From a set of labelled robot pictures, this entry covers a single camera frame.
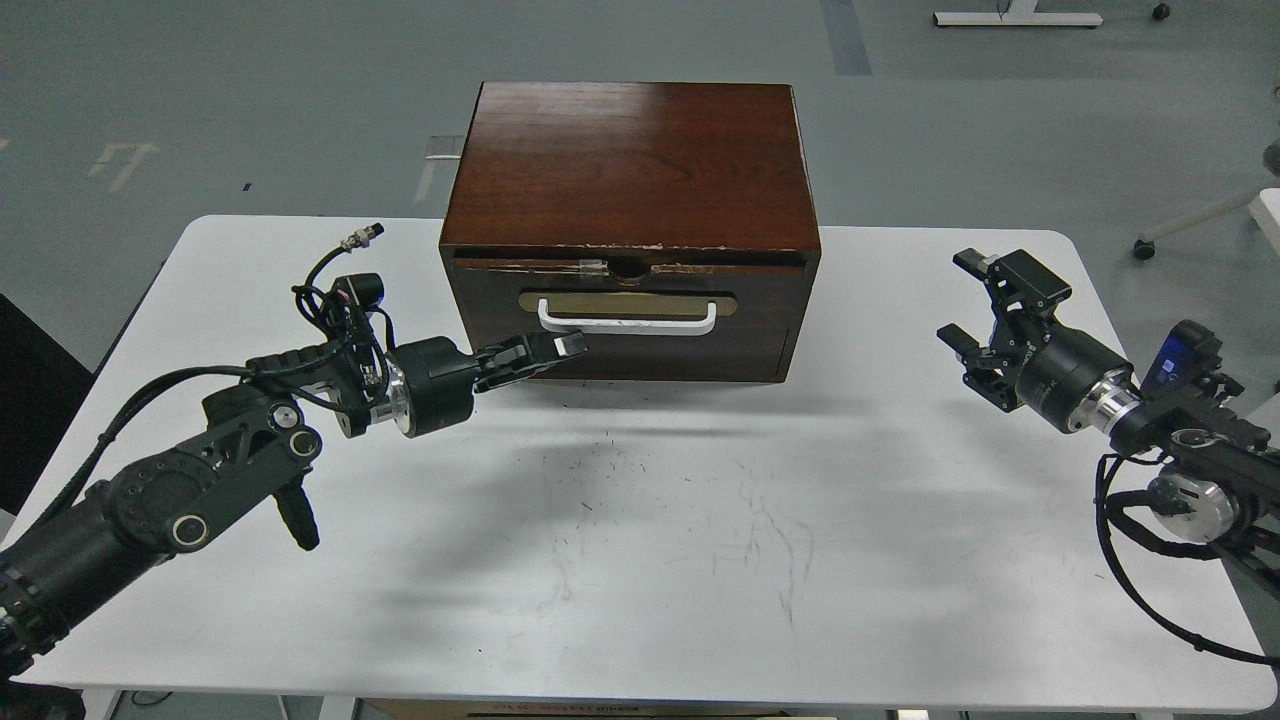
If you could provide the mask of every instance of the caster wheel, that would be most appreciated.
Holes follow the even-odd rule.
[[[1139,240],[1133,243],[1133,256],[1139,260],[1151,260],[1156,256],[1156,243]]]

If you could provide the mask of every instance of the cable connector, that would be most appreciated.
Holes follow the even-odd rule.
[[[346,250],[347,252],[351,252],[357,247],[369,247],[369,243],[372,242],[375,237],[383,234],[384,229],[385,228],[383,228],[381,223],[374,223],[367,228],[361,228],[351,233],[349,236],[347,236],[347,240],[342,241],[338,245],[340,245],[342,249]]]

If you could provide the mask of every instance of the table leg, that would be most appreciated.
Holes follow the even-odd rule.
[[[352,720],[356,716],[357,702],[360,701],[351,696],[325,696],[316,720]]]
[[[120,702],[120,691],[84,691],[81,702],[84,703],[84,720],[111,720]]]

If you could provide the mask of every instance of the drawer front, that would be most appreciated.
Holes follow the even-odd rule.
[[[600,261],[454,258],[445,268],[472,347],[543,329],[541,297],[554,318],[639,325],[692,323],[699,300],[717,302],[705,334],[593,333],[586,355],[544,374],[580,379],[781,382],[812,284],[804,266],[671,263],[623,277]]]

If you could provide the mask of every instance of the wooden lid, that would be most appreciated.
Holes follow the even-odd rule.
[[[440,243],[817,252],[791,87],[486,82]]]

